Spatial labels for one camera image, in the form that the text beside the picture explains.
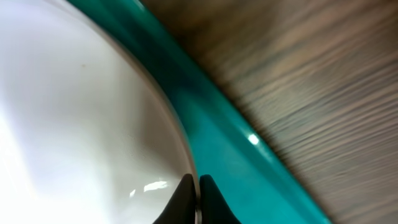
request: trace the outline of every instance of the black object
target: black object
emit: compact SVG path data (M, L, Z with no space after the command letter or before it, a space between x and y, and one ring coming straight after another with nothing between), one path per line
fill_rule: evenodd
M240 224L210 175L200 177L202 224ZM154 224L194 224L197 207L191 174L182 177L172 198Z
M210 175L201 176L199 184L202 224L240 223Z
M194 224L196 196L193 177L185 174L154 224Z

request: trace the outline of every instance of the teal rim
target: teal rim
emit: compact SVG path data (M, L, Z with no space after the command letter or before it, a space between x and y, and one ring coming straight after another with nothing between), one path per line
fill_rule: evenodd
M331 223L201 68L138 0L68 0L132 53L169 98L198 175L242 223Z

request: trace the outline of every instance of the white bowl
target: white bowl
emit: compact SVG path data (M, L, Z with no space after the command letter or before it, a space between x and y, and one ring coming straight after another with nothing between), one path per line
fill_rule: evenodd
M0 0L0 223L152 223L194 170L149 80L69 3Z

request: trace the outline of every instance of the wooden table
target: wooden table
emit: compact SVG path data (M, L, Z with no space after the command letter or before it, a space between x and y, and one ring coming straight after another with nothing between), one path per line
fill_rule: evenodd
M335 223L398 223L398 2L142 0Z

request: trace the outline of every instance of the teal plate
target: teal plate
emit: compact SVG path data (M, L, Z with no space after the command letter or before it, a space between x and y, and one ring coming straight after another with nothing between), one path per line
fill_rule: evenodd
M242 223L331 223L231 103L137 0L69 0L145 66Z

